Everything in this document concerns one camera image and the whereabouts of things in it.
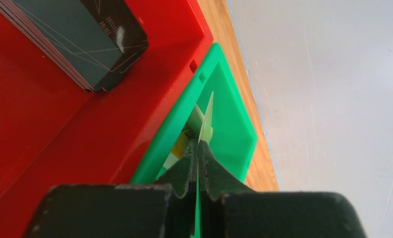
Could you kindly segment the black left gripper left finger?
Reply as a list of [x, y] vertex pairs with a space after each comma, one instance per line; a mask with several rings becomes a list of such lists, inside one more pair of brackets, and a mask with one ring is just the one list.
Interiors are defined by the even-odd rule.
[[25, 238], [189, 238], [195, 232], [198, 142], [149, 184], [64, 184], [41, 200]]

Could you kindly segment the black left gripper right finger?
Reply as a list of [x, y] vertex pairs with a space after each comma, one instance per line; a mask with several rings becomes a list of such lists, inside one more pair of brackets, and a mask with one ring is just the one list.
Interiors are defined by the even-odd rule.
[[364, 238], [360, 219], [335, 192], [257, 192], [198, 144], [203, 238]]

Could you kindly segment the gold card stack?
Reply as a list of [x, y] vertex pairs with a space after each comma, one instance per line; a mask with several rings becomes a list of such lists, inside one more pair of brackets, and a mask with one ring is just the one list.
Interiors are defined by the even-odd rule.
[[195, 105], [170, 154], [163, 164], [164, 169], [167, 170], [172, 167], [183, 156], [186, 146], [191, 140], [198, 140], [204, 115], [205, 114], [202, 113], [199, 106]]

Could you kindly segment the black card stack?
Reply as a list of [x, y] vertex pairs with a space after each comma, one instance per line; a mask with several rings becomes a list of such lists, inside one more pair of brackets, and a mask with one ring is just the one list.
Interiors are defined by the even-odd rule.
[[149, 46], [123, 0], [0, 0], [0, 12], [85, 91], [110, 91]]

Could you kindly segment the green plastic bin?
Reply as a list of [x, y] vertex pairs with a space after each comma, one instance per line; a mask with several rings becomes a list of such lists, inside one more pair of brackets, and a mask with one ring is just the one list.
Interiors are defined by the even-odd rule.
[[245, 180], [258, 137], [225, 54], [220, 44], [214, 43], [151, 141], [130, 180], [132, 184], [150, 183], [165, 172], [163, 164], [193, 107], [198, 105], [204, 112], [210, 96], [213, 96], [210, 148], [231, 174]]

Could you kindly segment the red plastic bin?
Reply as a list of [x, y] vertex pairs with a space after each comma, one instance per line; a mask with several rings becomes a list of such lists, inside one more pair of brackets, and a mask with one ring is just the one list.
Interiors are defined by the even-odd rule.
[[195, 0], [129, 0], [149, 48], [85, 92], [0, 13], [0, 238], [20, 238], [55, 185], [127, 183], [213, 42]]

